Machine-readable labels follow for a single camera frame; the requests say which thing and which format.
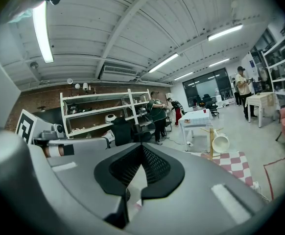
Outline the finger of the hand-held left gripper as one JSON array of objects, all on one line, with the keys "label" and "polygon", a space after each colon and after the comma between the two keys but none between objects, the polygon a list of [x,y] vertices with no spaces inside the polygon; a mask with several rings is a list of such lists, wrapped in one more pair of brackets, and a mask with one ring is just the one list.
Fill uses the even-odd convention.
[{"label": "finger of the hand-held left gripper", "polygon": [[110,148],[110,142],[107,138],[89,138],[89,139],[61,139],[52,140],[47,146],[58,145],[64,149],[64,156],[77,155],[82,152],[97,152]]}]

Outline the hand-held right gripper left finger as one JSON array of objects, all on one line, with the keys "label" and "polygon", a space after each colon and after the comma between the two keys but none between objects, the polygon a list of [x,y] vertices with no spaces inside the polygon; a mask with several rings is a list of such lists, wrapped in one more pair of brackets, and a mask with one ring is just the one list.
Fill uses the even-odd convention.
[{"label": "hand-held right gripper left finger", "polygon": [[52,168],[38,146],[19,143],[0,147],[0,193],[23,221],[41,232],[120,232],[93,214],[72,194],[76,187],[61,181],[59,165]]}]

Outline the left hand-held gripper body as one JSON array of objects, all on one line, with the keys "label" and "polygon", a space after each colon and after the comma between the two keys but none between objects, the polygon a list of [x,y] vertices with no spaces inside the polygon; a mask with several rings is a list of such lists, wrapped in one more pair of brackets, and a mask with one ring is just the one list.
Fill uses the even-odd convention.
[{"label": "left hand-held gripper body", "polygon": [[21,111],[15,133],[27,144],[37,141],[65,139],[66,134],[61,124],[52,124],[23,109]]}]

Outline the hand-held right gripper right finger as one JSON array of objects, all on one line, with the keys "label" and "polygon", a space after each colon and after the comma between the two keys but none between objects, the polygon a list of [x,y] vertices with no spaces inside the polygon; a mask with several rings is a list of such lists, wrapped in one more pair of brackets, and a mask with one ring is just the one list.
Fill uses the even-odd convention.
[{"label": "hand-held right gripper right finger", "polygon": [[214,162],[165,146],[161,152],[185,170],[182,183],[166,198],[144,200],[129,223],[134,235],[245,235],[261,220],[262,197]]}]

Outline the person's left hand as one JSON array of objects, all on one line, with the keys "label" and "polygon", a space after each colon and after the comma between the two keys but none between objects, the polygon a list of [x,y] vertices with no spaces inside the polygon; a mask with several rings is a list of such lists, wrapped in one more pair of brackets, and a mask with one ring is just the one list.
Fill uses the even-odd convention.
[{"label": "person's left hand", "polygon": [[43,151],[47,158],[64,156],[63,147],[58,145],[46,146],[43,148]]}]

